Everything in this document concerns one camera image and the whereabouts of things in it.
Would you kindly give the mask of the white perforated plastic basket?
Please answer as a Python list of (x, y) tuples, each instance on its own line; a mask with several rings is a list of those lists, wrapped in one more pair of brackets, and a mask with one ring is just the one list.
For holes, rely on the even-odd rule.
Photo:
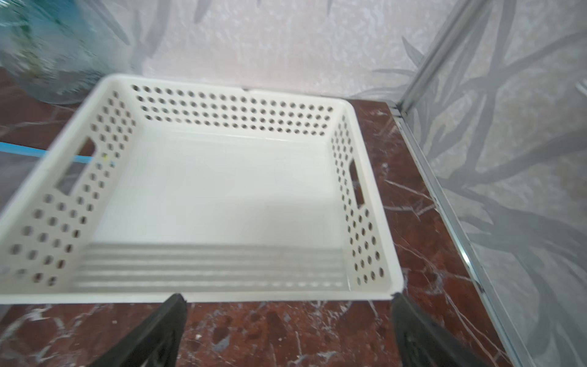
[(1, 216), (3, 304), (388, 300), (403, 287), (343, 99), (108, 76)]

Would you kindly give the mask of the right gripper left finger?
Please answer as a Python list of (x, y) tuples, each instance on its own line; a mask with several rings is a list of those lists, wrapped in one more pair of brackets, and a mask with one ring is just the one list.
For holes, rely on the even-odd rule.
[(175, 366), (187, 320), (187, 302), (171, 295), (92, 366)]

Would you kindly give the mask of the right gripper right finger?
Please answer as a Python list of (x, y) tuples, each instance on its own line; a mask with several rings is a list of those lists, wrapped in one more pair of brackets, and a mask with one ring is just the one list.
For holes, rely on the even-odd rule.
[(485, 366), (486, 363), (401, 293), (391, 301), (391, 321), (403, 366)]

